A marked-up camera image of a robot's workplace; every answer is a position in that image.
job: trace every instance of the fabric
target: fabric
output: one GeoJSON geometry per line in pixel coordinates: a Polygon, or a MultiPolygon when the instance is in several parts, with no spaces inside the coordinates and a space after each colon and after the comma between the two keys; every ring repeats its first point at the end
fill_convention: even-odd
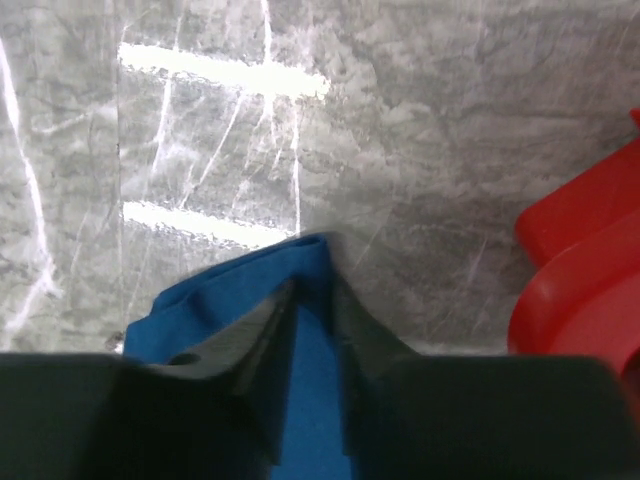
{"type": "Polygon", "coordinates": [[[145,363],[171,357],[251,311],[296,278],[298,306],[289,406],[275,480],[347,480],[337,361],[329,337],[333,268],[326,239],[312,235],[217,265],[162,292],[126,332],[124,354],[145,363]]]}

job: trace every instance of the folded cloth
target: folded cloth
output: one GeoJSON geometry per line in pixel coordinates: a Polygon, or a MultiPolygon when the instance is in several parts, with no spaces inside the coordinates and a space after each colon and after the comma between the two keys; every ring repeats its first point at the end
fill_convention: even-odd
{"type": "Polygon", "coordinates": [[[162,292],[126,332],[124,354],[166,363],[251,311],[291,278],[302,290],[281,465],[275,480],[347,480],[338,369],[330,338],[333,267],[326,239],[302,237],[209,268],[162,292]]]}

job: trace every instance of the red plastic part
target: red plastic part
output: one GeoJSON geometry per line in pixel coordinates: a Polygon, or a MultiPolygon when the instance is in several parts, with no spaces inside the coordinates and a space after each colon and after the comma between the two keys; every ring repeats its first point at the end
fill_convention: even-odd
{"type": "Polygon", "coordinates": [[[540,270],[509,350],[595,355],[623,374],[640,351],[640,139],[525,210],[516,233],[540,270]]]}

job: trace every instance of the scratched metal surface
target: scratched metal surface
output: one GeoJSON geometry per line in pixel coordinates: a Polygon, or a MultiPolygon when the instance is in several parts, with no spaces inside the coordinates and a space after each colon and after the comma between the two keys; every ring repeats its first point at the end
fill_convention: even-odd
{"type": "Polygon", "coordinates": [[[427,352],[504,350],[519,211],[633,135],[636,0],[0,0],[2,347],[330,229],[427,352]]]}

